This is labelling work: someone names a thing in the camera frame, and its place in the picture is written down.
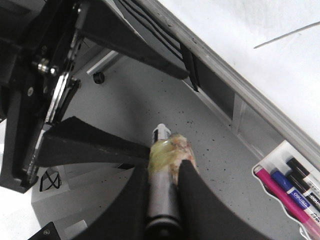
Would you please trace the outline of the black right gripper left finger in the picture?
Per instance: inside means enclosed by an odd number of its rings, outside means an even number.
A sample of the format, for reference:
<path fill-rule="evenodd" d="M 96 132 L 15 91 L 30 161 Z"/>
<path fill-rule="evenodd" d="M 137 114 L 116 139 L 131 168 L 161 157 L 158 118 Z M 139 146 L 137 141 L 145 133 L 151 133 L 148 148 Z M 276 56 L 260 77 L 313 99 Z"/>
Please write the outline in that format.
<path fill-rule="evenodd" d="M 134 168 L 128 182 L 111 203 L 75 240 L 142 240 L 149 198 L 148 170 Z"/>

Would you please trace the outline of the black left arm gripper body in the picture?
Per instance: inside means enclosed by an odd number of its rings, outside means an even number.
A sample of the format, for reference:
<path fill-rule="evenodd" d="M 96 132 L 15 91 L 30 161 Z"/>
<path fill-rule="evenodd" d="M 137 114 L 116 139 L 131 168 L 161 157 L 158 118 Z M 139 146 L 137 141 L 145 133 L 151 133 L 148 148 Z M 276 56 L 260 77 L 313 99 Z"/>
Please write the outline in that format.
<path fill-rule="evenodd" d="M 25 193 L 37 181 L 36 145 L 55 115 L 83 37 L 81 0 L 0 3 L 0 118 L 6 122 L 0 185 Z"/>

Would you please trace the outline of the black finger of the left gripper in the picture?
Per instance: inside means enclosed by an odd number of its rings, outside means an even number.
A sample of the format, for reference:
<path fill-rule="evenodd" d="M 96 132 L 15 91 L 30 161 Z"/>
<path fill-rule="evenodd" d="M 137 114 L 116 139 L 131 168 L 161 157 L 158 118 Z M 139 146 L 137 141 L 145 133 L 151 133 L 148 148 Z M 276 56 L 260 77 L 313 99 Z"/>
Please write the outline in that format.
<path fill-rule="evenodd" d="M 150 148 L 102 131 L 73 116 L 43 134 L 35 164 L 54 167 L 81 163 L 147 165 Z"/>
<path fill-rule="evenodd" d="M 130 24 L 104 0 L 81 0 L 75 28 L 83 37 L 184 80 L 189 73 L 150 46 Z"/>

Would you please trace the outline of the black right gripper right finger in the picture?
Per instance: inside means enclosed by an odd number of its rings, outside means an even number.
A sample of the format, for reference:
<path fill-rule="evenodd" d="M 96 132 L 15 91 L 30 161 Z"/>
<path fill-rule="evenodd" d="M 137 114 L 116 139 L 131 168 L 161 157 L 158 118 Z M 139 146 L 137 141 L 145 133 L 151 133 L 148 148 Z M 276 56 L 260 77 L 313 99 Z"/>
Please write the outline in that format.
<path fill-rule="evenodd" d="M 226 207 L 189 160 L 179 167 L 178 194 L 188 240 L 268 239 Z"/>

